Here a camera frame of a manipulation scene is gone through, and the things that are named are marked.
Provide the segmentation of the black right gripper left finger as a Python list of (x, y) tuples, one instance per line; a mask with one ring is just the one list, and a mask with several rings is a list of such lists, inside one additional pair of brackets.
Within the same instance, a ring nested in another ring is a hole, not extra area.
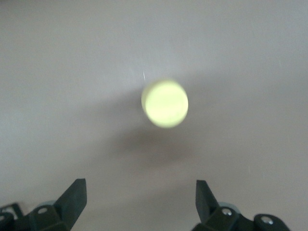
[(2, 231), (70, 231), (87, 204), (85, 179), (76, 179), (56, 200), (24, 214), (18, 202), (0, 207)]

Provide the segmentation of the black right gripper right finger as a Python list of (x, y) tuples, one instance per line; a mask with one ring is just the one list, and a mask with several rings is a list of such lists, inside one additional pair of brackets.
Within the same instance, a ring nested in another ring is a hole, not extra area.
[(244, 217), (229, 204), (220, 205), (205, 180), (196, 181), (195, 205), (200, 223), (195, 231), (287, 231), (278, 217), (257, 214), (253, 220)]

